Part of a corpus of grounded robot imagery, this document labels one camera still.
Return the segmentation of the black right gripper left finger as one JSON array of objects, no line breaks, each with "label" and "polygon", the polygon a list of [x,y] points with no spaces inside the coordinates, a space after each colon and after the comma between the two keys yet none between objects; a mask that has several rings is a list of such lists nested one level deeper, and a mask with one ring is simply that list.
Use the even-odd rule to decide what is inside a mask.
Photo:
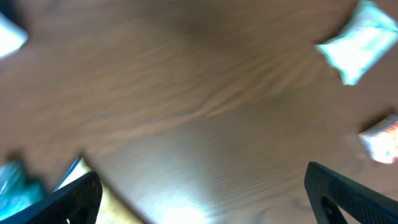
[{"label": "black right gripper left finger", "polygon": [[95,224],[102,194],[98,174],[90,171],[1,224]]}]

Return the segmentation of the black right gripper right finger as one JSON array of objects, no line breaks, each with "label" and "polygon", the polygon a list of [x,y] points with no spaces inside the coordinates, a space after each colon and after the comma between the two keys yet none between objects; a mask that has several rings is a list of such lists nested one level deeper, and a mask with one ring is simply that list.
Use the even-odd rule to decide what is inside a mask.
[{"label": "black right gripper right finger", "polygon": [[318,223],[346,223],[344,210],[360,223],[397,223],[397,201],[317,162],[309,162],[304,186]]}]

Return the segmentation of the yellow snack bag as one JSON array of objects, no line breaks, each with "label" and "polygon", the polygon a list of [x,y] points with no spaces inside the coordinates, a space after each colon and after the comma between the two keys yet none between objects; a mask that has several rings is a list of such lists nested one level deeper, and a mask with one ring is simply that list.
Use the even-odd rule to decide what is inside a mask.
[{"label": "yellow snack bag", "polygon": [[[67,184],[73,182],[89,171],[93,171],[94,167],[87,162],[84,157],[80,156],[73,161],[66,171],[60,183],[55,190],[61,189]],[[122,200],[122,198],[110,188],[109,184],[101,179],[103,194],[99,206],[99,212],[96,224],[144,224],[130,206]]]}]

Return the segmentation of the teal mouthwash bottle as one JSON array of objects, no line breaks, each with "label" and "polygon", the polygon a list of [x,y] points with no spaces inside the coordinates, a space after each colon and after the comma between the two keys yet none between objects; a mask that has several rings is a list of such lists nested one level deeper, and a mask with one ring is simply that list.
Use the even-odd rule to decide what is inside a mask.
[{"label": "teal mouthwash bottle", "polygon": [[30,178],[19,161],[1,166],[1,220],[43,200],[47,193],[37,179]]}]

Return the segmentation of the orange tissue pack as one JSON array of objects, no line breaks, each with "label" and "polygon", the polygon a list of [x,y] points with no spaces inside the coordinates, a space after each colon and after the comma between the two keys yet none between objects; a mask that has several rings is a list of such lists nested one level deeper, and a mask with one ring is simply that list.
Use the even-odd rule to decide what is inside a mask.
[{"label": "orange tissue pack", "polygon": [[397,160],[397,115],[387,116],[359,133],[359,138],[371,159],[383,164],[393,164]]}]

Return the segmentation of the teal wet wipes pack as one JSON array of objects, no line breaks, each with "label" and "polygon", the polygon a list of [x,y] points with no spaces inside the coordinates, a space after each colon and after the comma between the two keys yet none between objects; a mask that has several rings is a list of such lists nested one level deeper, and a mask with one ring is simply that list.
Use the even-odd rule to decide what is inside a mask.
[{"label": "teal wet wipes pack", "polygon": [[340,33],[315,48],[353,86],[396,42],[397,22],[375,2],[359,1]]}]

